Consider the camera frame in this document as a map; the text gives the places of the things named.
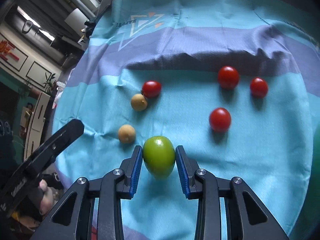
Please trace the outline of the left hand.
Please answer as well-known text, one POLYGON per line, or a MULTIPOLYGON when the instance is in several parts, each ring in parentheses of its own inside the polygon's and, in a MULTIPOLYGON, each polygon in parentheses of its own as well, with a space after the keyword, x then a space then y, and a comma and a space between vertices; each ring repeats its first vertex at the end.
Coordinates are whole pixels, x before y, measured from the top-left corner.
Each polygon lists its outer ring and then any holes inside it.
POLYGON ((53 191, 45 180, 39 182, 39 189, 43 191, 43 197, 40 201, 40 214, 46 215, 54 205, 53 191))

